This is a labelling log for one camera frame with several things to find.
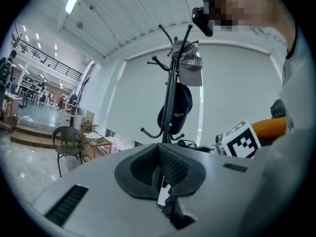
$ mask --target floor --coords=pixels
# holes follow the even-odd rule
[[[20,119],[23,116],[29,116],[29,118],[22,119],[21,123],[26,121],[49,127],[59,127],[62,112],[58,108],[43,103],[39,106],[31,105],[29,100],[26,108],[19,108],[18,118]]]
[[[62,157],[59,162],[62,175],[80,166],[80,160],[76,157]],[[60,178],[55,150],[12,143],[9,133],[2,130],[0,167],[9,186],[31,204],[48,186]]]

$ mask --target black railing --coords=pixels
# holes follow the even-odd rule
[[[67,65],[55,60],[54,58],[50,57],[49,55],[43,53],[39,49],[27,44],[25,41],[21,39],[17,39],[13,43],[13,47],[17,50],[21,51],[22,53],[32,57],[33,59],[38,60],[39,62],[42,62],[44,65],[47,65],[48,67],[67,75],[70,78],[73,78],[77,81],[80,80],[80,77],[82,76],[82,73],[68,67]]]

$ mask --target black chair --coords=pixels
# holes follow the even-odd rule
[[[60,133],[60,145],[55,144],[55,138],[56,135]],[[75,138],[78,139],[80,138],[80,147],[75,146]],[[58,169],[59,169],[59,175],[61,177],[61,171],[60,171],[60,166],[59,166],[59,158],[61,157],[66,157],[66,156],[76,156],[78,160],[78,156],[80,157],[80,161],[82,164],[82,148],[83,148],[83,143],[84,143],[84,137],[82,133],[70,126],[61,126],[57,128],[52,135],[53,139],[53,144],[55,147],[55,150],[57,151],[57,164],[58,164]]]

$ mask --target wooden step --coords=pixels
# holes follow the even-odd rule
[[[25,133],[29,135],[33,135],[36,137],[46,138],[46,139],[52,139],[53,131],[45,130],[45,129],[39,129],[23,124],[18,124],[15,127],[15,130],[20,133]]]
[[[17,131],[10,134],[10,140],[26,146],[55,149],[52,139],[37,137]],[[55,140],[55,144],[60,145],[60,140]]]

